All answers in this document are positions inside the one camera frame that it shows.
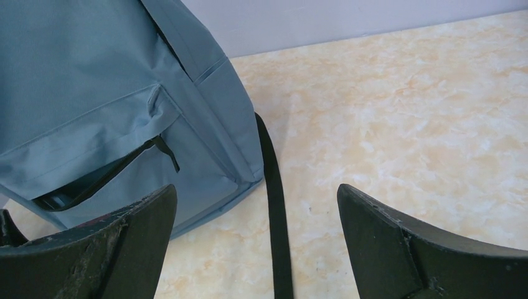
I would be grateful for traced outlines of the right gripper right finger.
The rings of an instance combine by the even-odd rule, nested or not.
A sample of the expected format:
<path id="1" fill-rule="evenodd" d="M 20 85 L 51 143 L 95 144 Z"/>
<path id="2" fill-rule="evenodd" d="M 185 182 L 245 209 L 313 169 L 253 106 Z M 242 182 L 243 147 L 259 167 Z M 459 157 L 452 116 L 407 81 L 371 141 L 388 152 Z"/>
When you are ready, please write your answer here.
<path id="1" fill-rule="evenodd" d="M 342 184 L 337 203 L 361 298 L 526 298 L 527 252 L 463 237 Z"/>

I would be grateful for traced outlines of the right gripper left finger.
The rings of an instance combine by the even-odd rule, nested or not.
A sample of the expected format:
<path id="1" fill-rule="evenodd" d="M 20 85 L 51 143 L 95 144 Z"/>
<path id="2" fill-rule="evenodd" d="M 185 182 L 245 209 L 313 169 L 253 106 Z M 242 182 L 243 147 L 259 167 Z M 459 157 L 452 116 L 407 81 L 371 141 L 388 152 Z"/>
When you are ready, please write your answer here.
<path id="1" fill-rule="evenodd" d="M 19 247 L 1 247 L 2 298 L 153 298 L 177 194 L 129 206 Z"/>

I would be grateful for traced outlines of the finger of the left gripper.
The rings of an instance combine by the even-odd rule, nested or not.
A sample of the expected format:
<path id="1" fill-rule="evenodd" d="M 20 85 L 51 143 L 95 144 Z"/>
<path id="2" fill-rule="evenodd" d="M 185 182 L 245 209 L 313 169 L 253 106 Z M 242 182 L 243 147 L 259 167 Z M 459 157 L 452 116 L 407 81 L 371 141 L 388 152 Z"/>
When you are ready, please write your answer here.
<path id="1" fill-rule="evenodd" d="M 14 223 L 9 211 L 1 209 L 1 247 L 19 247 L 28 241 Z"/>

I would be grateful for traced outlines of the blue grey backpack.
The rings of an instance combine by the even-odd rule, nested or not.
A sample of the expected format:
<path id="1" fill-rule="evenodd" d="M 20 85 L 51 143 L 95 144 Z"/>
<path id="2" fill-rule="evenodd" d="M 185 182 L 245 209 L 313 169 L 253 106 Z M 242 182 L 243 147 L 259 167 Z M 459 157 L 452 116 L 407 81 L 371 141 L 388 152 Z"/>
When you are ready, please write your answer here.
<path id="1" fill-rule="evenodd" d="M 176 189 L 170 238 L 266 183 L 293 298 L 280 170 L 229 59 L 180 1 L 1 2 L 1 193 L 62 232 Z"/>

